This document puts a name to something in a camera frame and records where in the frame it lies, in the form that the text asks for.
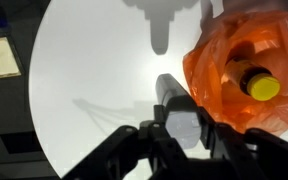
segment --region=bottle cap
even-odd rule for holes
[[[280,82],[270,74],[255,75],[247,84],[247,92],[258,101],[272,99],[280,91]]]

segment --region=round white surface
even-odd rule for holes
[[[60,177],[117,127],[153,118],[159,74],[187,88],[182,60],[199,38],[200,19],[198,0],[51,1],[29,88],[39,141]],[[187,154],[208,155],[201,145]],[[150,174],[141,161],[126,179]]]

